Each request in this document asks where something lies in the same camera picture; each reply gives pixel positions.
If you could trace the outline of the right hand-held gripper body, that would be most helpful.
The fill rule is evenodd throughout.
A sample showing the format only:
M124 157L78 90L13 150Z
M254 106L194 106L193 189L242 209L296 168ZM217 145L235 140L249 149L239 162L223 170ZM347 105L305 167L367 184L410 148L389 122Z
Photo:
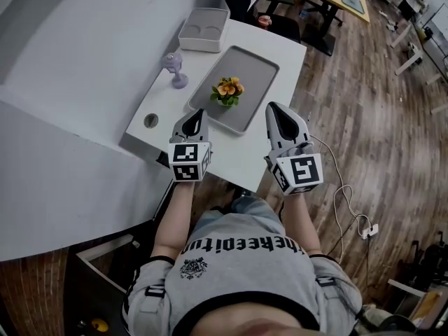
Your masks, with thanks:
M265 157L267 168L283 195L305 193L323 182L321 154L306 141L288 150L272 150Z

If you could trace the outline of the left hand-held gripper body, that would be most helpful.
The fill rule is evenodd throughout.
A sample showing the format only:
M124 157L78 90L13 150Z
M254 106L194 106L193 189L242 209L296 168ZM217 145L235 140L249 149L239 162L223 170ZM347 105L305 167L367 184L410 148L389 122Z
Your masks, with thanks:
M169 140L168 161L175 182L201 181L211 162L211 147L209 141L172 137Z

